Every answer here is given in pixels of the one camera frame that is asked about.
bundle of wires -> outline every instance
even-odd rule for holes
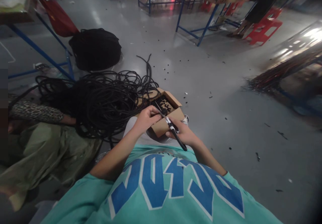
[[[315,44],[302,53],[295,55],[279,65],[267,70],[248,82],[251,89],[260,92],[274,91],[279,87],[280,81],[322,59],[322,42]]]
[[[113,136],[124,131],[127,121],[150,105],[151,91],[157,91],[153,99],[161,96],[157,89],[159,85],[151,77],[150,56],[147,61],[137,56],[146,63],[147,74],[142,78],[129,70],[90,73],[76,82],[37,76],[38,84],[12,101],[9,111],[21,98],[38,88],[42,103],[76,118],[75,127],[80,136],[116,143]]]

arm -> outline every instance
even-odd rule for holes
[[[90,174],[105,180],[115,181],[121,174],[124,164],[139,137],[154,123],[161,119],[154,106],[142,110],[133,128],[122,138],[112,150],[98,162]]]
[[[170,120],[177,126],[180,133],[178,137],[182,143],[189,145],[195,152],[196,158],[199,163],[207,165],[218,172],[221,176],[227,174],[227,171],[218,163],[218,161],[212,156],[207,149],[206,145],[191,131],[191,129],[184,123],[177,119],[169,117]],[[166,135],[175,139],[171,132],[167,132]]]

hand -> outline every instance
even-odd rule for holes
[[[159,121],[162,116],[159,114],[159,111],[154,106],[148,106],[143,109],[133,126],[133,130],[139,134],[145,133],[149,127]]]
[[[201,142],[201,140],[191,131],[188,125],[172,117],[169,117],[169,119],[179,129],[178,137],[180,138],[183,144],[186,144],[192,147]],[[170,131],[166,132],[165,135],[175,139],[173,133]]]

black cable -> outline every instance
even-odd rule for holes
[[[108,139],[125,130],[128,120],[150,105],[150,100],[161,96],[159,84],[152,79],[150,56],[145,61],[147,75],[142,78],[135,72],[124,70],[94,72],[76,82],[65,79],[37,76],[37,86],[27,90],[9,104],[9,110],[30,91],[38,88],[41,102],[76,118],[77,133],[86,138]],[[151,91],[157,91],[150,97]]]

factory floor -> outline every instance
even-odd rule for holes
[[[149,16],[137,0],[58,3],[78,29],[103,28],[119,38],[123,60],[114,71],[134,70],[143,76],[145,63],[136,55],[147,59],[152,54],[153,79],[182,103],[190,128],[224,168],[283,223],[309,223],[322,180],[322,134],[275,99],[243,87],[248,78],[270,67],[285,41],[317,16],[285,9],[279,17],[282,27],[264,46],[227,38],[227,31],[219,30],[208,32],[197,47],[194,38],[180,29],[175,32],[178,6],[155,6]],[[245,3],[238,15],[242,18],[251,5]],[[210,13],[200,12],[198,3],[193,11],[184,8],[182,26],[206,25]],[[17,26],[54,60],[65,60],[61,46],[41,23]],[[66,45],[68,40],[62,38]],[[15,58],[8,64],[8,74],[30,70],[33,63],[47,63],[6,26],[0,26],[0,41]],[[3,62],[12,61],[2,46],[0,56]],[[83,74],[76,66],[74,71],[77,76]],[[10,80],[8,89],[23,91],[32,83],[34,75]]]

